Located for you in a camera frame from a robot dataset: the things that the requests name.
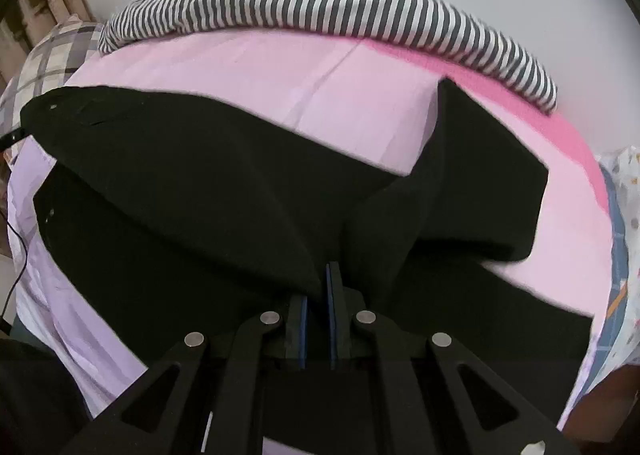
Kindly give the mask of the black pants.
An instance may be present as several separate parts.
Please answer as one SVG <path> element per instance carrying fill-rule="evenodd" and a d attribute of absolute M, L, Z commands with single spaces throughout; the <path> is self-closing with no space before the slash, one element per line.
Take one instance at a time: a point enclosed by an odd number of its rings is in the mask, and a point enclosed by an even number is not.
<path fill-rule="evenodd" d="M 262 441 L 373 444 L 373 412 L 331 364 L 331 263 L 350 312 L 456 338 L 556 424 L 590 319 L 485 267 L 532 251 L 548 170 L 454 82 L 404 176 L 187 94 L 61 88 L 22 127 L 55 161 L 34 198 L 44 246 L 147 368 L 192 331 L 228 343 L 306 299 L 303 364 L 271 354 L 258 385 Z"/>

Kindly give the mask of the white patterned quilt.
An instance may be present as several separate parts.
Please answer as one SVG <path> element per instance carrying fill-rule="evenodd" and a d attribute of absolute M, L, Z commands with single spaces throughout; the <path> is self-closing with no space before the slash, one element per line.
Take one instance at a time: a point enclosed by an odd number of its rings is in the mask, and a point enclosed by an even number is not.
<path fill-rule="evenodd" d="M 639 148 L 599 158 L 612 221 L 612 290 L 602 333 L 608 371 L 639 363 Z"/>

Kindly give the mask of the pink purple bed sheet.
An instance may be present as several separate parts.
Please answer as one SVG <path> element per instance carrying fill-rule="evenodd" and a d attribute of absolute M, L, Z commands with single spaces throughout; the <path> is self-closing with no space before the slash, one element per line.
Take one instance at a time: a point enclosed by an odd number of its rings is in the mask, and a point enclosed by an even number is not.
<path fill-rule="evenodd" d="M 495 80 L 434 56 L 356 40 L 226 30 L 139 42 L 88 56 L 73 87 L 201 94 L 243 108 L 377 165 L 407 171 L 435 123 L 436 84 L 449 77 L 499 118 L 549 169 L 530 256 L 496 263 L 508 281 L 593 316 L 599 334 L 610 291 L 612 210 L 597 160 L 561 115 L 547 116 Z M 51 158 L 26 140 L 12 154 L 11 219 L 27 241 L 20 316 L 30 340 L 60 359 L 91 415 L 142 365 L 72 292 L 36 235 L 32 195 Z"/>

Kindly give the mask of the plaid pillow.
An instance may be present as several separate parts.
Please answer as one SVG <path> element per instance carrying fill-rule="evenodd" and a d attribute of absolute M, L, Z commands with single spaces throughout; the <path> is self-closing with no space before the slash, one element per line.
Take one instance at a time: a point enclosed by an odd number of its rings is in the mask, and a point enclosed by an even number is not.
<path fill-rule="evenodd" d="M 32 48 L 1 94 L 1 134 L 20 126 L 21 110 L 32 98 L 63 87 L 98 51 L 102 27 L 72 15 Z"/>

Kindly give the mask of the grey white striped blanket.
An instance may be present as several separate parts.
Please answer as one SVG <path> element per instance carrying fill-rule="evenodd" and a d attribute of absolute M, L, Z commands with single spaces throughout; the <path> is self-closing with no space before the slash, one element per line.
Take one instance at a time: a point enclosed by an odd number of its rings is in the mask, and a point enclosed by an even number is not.
<path fill-rule="evenodd" d="M 103 26 L 98 49 L 238 27 L 372 39 L 495 79 L 541 113 L 558 104 L 558 87 L 530 52 L 442 0 L 130 0 Z"/>

